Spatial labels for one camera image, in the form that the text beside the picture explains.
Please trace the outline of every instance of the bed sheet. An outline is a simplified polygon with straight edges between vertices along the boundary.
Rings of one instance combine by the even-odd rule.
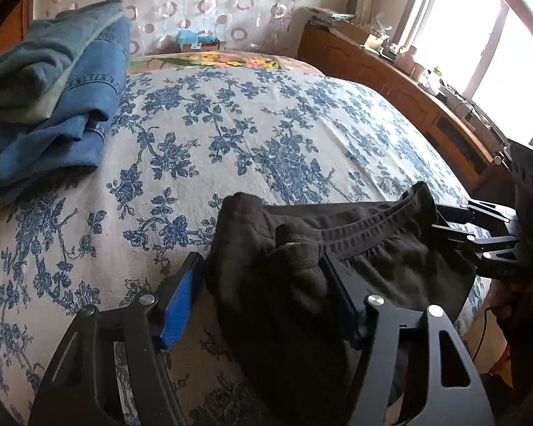
[[[126,306],[155,290],[189,251],[206,255],[225,196],[245,191],[271,204],[396,200],[418,180],[437,202],[467,200],[421,133],[362,85],[224,67],[131,75],[102,167],[52,177],[0,209],[0,399],[27,421],[75,313],[88,304]],[[456,323],[461,334],[488,284],[476,280]],[[207,292],[163,357],[189,424],[279,424],[222,340]],[[122,345],[116,358],[126,420],[138,424]]]
[[[197,67],[248,67],[251,69],[288,70],[324,76],[306,62],[284,56],[273,56],[243,51],[208,51],[205,53],[177,53],[147,55],[132,58],[128,73],[157,72],[167,69],[193,69]]]

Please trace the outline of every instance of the person's hand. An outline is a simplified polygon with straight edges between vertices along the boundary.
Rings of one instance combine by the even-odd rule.
[[[513,316],[513,323],[519,323],[533,315],[533,282],[492,280],[486,301],[496,318],[507,320]]]

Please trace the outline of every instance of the metal screw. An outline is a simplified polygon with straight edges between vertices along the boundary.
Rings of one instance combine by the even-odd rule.
[[[432,315],[432,317],[442,317],[444,315],[444,310],[436,304],[431,304],[429,306],[429,314]]]
[[[156,298],[154,295],[142,295],[138,300],[138,302],[143,306],[150,306],[151,304],[154,304],[155,301]]]
[[[385,300],[379,295],[369,295],[367,297],[367,302],[373,306],[383,306],[383,304],[385,304]]]
[[[89,315],[93,315],[95,312],[95,307],[94,306],[84,306],[81,308],[81,310],[79,311],[79,313],[83,316],[89,316]]]

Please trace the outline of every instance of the folded black pants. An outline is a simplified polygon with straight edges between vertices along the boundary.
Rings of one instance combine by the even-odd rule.
[[[332,425],[341,413],[359,354],[341,338],[337,308],[318,261],[334,253],[399,307],[442,306],[454,321],[475,267],[434,239],[439,219],[425,183],[398,202],[265,206],[226,197],[205,262],[217,318],[243,372],[289,425]],[[393,397],[403,389],[399,351]]]

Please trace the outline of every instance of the stack of folded clothes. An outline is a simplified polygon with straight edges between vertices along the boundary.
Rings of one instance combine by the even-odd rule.
[[[0,203],[59,168],[97,168],[119,106],[130,23],[122,0],[35,20],[0,57]]]
[[[367,294],[417,311],[438,304],[456,320],[476,268],[435,241],[433,224],[446,223],[423,182],[398,202],[278,207],[244,193],[223,201],[206,284],[240,367],[286,424],[347,424],[360,352],[343,341],[318,266],[324,253],[360,274]],[[407,361],[400,346],[390,402],[403,391]]]

